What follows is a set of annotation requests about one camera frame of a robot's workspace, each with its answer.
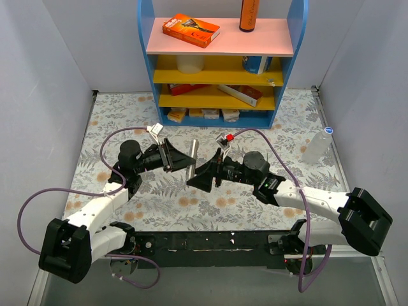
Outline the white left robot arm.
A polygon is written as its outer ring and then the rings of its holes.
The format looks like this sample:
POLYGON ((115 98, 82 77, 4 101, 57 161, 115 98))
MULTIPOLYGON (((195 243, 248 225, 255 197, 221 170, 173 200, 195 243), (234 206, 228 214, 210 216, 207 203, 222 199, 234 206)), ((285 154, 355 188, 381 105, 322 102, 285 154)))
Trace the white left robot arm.
POLYGON ((142 184, 142 173, 158 168, 174 172, 194 168, 195 164, 194 150, 185 154, 168 139, 146 151, 135 140, 123 142, 103 195, 67 219, 54 219, 48 224, 39 267, 76 284, 86 276, 92 263, 103 256, 134 255, 141 246, 132 236, 134 227, 117 221, 105 226, 104 222, 136 194, 142 184))

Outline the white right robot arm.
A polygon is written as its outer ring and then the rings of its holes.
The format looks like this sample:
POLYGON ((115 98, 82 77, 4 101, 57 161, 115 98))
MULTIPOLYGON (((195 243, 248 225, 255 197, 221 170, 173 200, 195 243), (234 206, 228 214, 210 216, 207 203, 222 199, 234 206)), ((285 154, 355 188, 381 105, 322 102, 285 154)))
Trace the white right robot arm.
POLYGON ((324 221, 303 224, 289 236, 289 248, 303 253, 315 245, 349 245, 367 256, 377 256, 393 219, 365 189, 350 193, 329 192, 312 187, 296 187, 284 177, 270 172, 270 165, 257 151, 233 161, 217 151, 195 170, 186 184, 210 192, 227 180, 253 186, 253 195, 262 203, 277 207, 309 210, 324 221))

